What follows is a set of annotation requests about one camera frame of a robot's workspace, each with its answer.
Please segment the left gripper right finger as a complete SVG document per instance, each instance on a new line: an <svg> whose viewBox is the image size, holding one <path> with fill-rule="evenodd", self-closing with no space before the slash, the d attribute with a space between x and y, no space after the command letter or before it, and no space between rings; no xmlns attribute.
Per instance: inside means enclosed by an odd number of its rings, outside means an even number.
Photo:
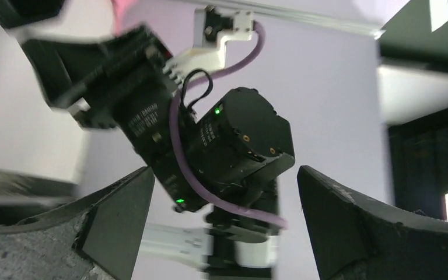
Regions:
<svg viewBox="0 0 448 280"><path fill-rule="evenodd" d="M321 279L448 279L448 222L352 190L310 166L297 183Z"/></svg>

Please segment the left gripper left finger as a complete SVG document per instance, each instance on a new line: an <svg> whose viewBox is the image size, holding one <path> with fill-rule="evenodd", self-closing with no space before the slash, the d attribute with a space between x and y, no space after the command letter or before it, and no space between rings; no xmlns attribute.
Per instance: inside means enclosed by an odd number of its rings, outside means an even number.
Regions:
<svg viewBox="0 0 448 280"><path fill-rule="evenodd" d="M81 199L0 225L0 279L130 279L155 185L142 167Z"/></svg>

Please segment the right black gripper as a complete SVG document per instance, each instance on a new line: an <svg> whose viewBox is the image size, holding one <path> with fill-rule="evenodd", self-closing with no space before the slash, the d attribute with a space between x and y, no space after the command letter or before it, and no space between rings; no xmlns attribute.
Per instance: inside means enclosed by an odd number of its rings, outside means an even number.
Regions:
<svg viewBox="0 0 448 280"><path fill-rule="evenodd" d="M31 38L21 49L49 107L67 110L80 99L89 105L73 115L84 128L114 128L118 103L135 94L147 99L151 90L172 96L178 87L163 71L172 54L146 24L99 43Z"/></svg>

